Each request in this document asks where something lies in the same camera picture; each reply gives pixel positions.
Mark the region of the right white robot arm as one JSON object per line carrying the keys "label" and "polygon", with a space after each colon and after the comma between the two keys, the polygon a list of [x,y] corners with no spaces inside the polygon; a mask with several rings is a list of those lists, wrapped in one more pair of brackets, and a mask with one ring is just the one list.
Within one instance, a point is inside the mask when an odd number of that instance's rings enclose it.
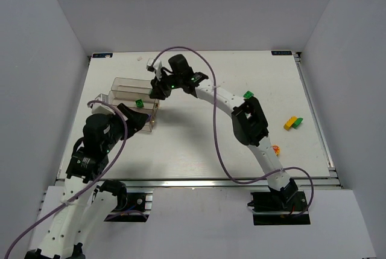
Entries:
{"label": "right white robot arm", "polygon": [[168,63],[149,59],[147,71],[155,73],[151,80],[150,98],[165,100],[171,91],[182,89],[197,99],[213,104],[214,110],[221,110],[232,120],[232,129],[239,143],[246,146],[257,159],[266,175],[272,196],[283,206],[289,204],[298,191],[294,179],[283,169],[269,138],[268,121],[260,102],[255,97],[242,98],[215,86],[206,74],[195,72],[186,58],[174,55]]}

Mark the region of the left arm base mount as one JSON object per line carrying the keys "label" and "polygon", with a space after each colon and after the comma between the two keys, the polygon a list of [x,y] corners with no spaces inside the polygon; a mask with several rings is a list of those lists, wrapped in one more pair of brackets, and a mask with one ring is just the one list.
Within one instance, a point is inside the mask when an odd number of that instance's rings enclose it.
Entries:
{"label": "left arm base mount", "polygon": [[121,223],[145,223],[150,215],[153,201],[153,194],[150,191],[128,192],[124,199],[113,211],[109,214],[106,222],[121,222]]}

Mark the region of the yellow round toy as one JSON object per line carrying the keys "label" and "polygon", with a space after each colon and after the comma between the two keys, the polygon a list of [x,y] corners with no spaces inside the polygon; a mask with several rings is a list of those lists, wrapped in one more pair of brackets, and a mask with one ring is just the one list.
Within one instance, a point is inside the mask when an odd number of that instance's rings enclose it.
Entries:
{"label": "yellow round toy", "polygon": [[276,156],[280,155],[280,147],[278,145],[273,145],[272,149],[274,150]]}

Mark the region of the green lego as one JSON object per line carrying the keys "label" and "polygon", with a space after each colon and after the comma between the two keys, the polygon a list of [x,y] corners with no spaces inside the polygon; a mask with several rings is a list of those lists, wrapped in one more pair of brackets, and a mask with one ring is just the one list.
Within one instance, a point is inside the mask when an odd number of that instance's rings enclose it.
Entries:
{"label": "green lego", "polygon": [[295,122],[292,124],[292,128],[296,129],[299,127],[299,125],[301,125],[301,123],[303,122],[303,118],[301,117],[298,117]]}

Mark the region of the yellow lego brick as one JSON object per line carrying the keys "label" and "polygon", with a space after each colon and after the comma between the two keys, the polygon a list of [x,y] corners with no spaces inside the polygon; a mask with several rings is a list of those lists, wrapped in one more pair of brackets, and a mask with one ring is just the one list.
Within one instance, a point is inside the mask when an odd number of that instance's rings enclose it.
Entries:
{"label": "yellow lego brick", "polygon": [[291,117],[284,125],[283,125],[283,128],[287,131],[290,130],[290,128],[292,127],[292,125],[296,122],[297,120],[297,117]]}

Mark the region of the green lego brick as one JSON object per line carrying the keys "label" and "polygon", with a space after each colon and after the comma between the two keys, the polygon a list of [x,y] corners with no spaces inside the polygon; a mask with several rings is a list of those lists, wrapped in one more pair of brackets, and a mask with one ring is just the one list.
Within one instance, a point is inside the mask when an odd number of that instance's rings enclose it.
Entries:
{"label": "green lego brick", "polygon": [[136,100],[135,103],[136,103],[136,107],[138,108],[144,107],[144,102],[141,99]]}
{"label": "green lego brick", "polygon": [[253,97],[254,96],[254,93],[252,93],[251,91],[247,91],[244,95],[243,95],[243,97],[245,98],[245,99],[249,99],[249,98],[251,98],[251,97]]}

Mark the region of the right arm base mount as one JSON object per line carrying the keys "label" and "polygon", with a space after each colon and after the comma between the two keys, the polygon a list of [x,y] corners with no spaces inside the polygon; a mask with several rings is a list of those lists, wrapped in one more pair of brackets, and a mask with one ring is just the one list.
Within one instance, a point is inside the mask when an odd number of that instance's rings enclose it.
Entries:
{"label": "right arm base mount", "polygon": [[299,226],[310,225],[311,220],[305,193],[298,191],[290,202],[283,206],[270,192],[252,192],[247,208],[253,214],[255,226]]}

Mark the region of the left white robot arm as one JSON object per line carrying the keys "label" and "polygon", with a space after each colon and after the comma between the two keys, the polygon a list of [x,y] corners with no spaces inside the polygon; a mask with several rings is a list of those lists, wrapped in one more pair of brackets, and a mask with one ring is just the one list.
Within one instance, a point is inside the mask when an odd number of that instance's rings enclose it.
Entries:
{"label": "left white robot arm", "polygon": [[118,142],[126,143],[150,119],[124,104],[111,106],[91,101],[83,135],[74,144],[61,197],[41,243],[26,258],[85,258],[85,250],[106,217],[122,206],[127,190],[116,180],[97,182],[113,165],[109,153]]}

